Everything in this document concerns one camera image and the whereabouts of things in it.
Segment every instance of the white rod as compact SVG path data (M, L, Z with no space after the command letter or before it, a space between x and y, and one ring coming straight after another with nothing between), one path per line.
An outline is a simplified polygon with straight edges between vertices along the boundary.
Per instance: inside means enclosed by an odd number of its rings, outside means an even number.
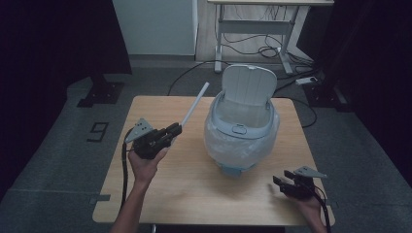
M197 95L196 99L194 100L194 102L191 104L191 107L188 111L188 113L186 114L185 118L182 121L182 127L185 126L186 122L188 121L190 115L193 113L194 108L196 108L197 104L199 103L200 98L203 96L203 94L205 93L207 87L209 86L209 83L206 82L206 84L203 85L203 88L200 90L199 94Z

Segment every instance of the desk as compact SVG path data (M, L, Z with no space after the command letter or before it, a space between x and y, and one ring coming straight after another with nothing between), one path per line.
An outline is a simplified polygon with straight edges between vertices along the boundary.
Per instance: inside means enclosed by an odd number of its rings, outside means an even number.
M128 129L140 117L154 128L180 122L195 97L135 97L121 132L102 195L110 201L96 204L93 219L114 222L120 209L122 190L121 143ZM272 183L272 176L284 177L302 165L316 169L315 162L297 118L293 102L272 99L281 123L272 154L239 179L222 174L207 154L203 127L214 98L199 101L183 133L159 163L147 191L140 221L167 224L303 225L305 221L293 203ZM133 185L129 168L128 192ZM323 188L319 179L315 183ZM334 222L329 210L330 221Z
M218 23L218 44L216 45L216 60L222 60L222 34L239 33L239 34L268 34L268 35L285 35L285 40L281 48L278 49L279 57L287 74L292 74L292 68L289 63L289 57L286 54L289 40L291 39L294 22L296 20L299 6L331 6L333 0L208 0L209 3L219 5L219 23ZM224 19L224 5L278 5L278 6L295 6L290 21L273 20L228 20ZM222 63L215 61L215 72L222 71Z

